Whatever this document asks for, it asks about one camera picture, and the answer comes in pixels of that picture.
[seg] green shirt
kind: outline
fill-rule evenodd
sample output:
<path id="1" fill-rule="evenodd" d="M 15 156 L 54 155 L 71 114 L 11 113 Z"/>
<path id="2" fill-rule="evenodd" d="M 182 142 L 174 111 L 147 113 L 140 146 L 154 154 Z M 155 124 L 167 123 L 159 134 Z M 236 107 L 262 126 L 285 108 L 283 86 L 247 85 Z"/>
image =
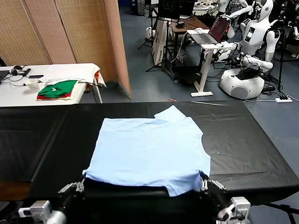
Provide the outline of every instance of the green shirt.
<path id="1" fill-rule="evenodd" d="M 66 94 L 70 94 L 76 84 L 77 80 L 70 80 L 57 83 L 55 85 L 48 85 L 39 91 L 38 95 L 47 98 L 59 98 Z"/>

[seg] floor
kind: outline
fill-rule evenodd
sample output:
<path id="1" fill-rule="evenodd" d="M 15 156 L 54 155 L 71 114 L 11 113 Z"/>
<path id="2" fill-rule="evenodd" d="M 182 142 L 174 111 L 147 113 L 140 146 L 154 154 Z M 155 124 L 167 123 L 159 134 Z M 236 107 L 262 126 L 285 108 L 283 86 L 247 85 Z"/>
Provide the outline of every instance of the floor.
<path id="1" fill-rule="evenodd" d="M 164 70 L 153 69 L 145 73 L 145 70 L 153 66 L 150 48 L 142 47 L 140 50 L 137 48 L 144 42 L 145 29 L 150 26 L 150 19 L 145 20 L 143 16 L 131 15 L 127 7 L 121 7 L 120 14 L 132 99 L 125 97 L 117 84 L 110 83 L 106 89 L 101 90 L 104 102 L 156 102 L 168 101 L 169 98 L 179 101 L 236 100 L 223 93 L 215 82 L 207 82 L 205 87 L 214 93 L 213 96 L 192 98 L 190 93 L 194 92 L 195 88 L 180 83 L 174 84 Z M 198 46 L 189 46 L 181 54 L 186 54 L 184 61 L 187 65 L 196 65 L 199 61 Z M 299 99 L 299 63 L 285 62 L 283 66 L 284 92 Z M 209 75 L 217 75 L 219 71 L 211 68 Z M 272 74 L 278 77 L 278 73 L 279 64 L 276 63 Z M 274 99 L 274 97 L 261 95 L 257 98 L 261 99 Z M 84 94 L 81 102 L 95 103 L 92 92 Z M 245 105 L 299 177 L 299 102 L 294 101 L 290 104 L 245 102 Z M 299 193 L 277 203 L 285 203 L 299 209 Z M 266 206 L 252 207 L 250 220 L 252 224 L 289 223 L 286 213 Z"/>

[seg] light blue t-shirt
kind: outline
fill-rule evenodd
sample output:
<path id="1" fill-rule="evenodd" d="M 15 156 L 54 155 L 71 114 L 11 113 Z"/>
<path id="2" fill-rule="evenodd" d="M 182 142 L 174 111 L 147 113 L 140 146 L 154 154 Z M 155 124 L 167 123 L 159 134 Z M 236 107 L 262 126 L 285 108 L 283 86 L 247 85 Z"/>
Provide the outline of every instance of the light blue t-shirt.
<path id="1" fill-rule="evenodd" d="M 121 186 L 165 186 L 170 196 L 210 175 L 202 131 L 175 106 L 154 119 L 104 119 L 86 177 Z"/>

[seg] tripod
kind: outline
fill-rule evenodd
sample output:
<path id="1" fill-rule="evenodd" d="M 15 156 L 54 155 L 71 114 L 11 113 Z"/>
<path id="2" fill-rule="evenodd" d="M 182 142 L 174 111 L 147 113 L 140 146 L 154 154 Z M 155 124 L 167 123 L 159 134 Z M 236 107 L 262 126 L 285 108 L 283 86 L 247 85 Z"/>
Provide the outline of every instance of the tripod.
<path id="1" fill-rule="evenodd" d="M 154 44 L 154 39 L 153 39 L 153 30 L 155 30 L 157 28 L 157 22 L 158 20 L 155 21 L 155 24 L 153 26 L 153 11 L 155 11 L 155 13 L 157 14 L 157 11 L 153 8 L 153 6 L 151 5 L 150 7 L 150 27 L 151 27 L 151 34 L 150 34 L 150 38 L 146 38 L 145 39 L 145 42 L 139 46 L 138 50 L 142 47 L 142 46 L 145 46 L 145 47 L 149 47 L 149 48 L 152 48 L 153 47 L 153 44 Z"/>
<path id="2" fill-rule="evenodd" d="M 170 78 L 171 79 L 174 79 L 174 82 L 176 83 L 177 81 L 176 81 L 176 79 L 175 79 L 175 75 L 174 75 L 174 73 L 173 73 L 173 71 L 172 71 L 172 69 L 171 69 L 171 62 L 170 61 L 168 61 L 168 59 L 167 59 L 167 55 L 168 55 L 168 53 L 169 53 L 169 55 L 170 55 L 170 58 L 172 58 L 172 52 L 170 51 L 170 49 L 169 49 L 169 46 L 168 46 L 168 41 L 169 41 L 169 28 L 170 28 L 170 21 L 169 20 L 167 20 L 167 25 L 166 25 L 166 44 L 165 44 L 165 47 L 164 47 L 164 49 L 165 49 L 165 54 L 164 54 L 164 60 L 162 60 L 160 63 L 158 63 L 158 64 L 156 64 L 156 65 L 154 65 L 153 67 L 151 67 L 150 69 L 147 69 L 145 72 L 149 72 L 149 71 L 151 71 L 152 69 L 154 69 L 154 68 L 166 68 L 167 70 L 169 70 L 170 71 L 170 73 L 171 73 L 171 75 L 172 76 L 170 76 Z"/>

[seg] keyboard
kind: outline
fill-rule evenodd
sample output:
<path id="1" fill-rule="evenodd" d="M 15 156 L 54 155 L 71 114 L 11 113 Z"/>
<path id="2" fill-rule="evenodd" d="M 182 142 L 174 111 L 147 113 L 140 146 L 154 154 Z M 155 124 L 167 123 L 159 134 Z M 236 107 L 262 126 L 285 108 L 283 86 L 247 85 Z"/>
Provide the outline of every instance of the keyboard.
<path id="1" fill-rule="evenodd" d="M 204 42 L 211 42 L 212 40 L 208 37 L 207 34 L 201 34 L 200 38 L 204 41 Z"/>

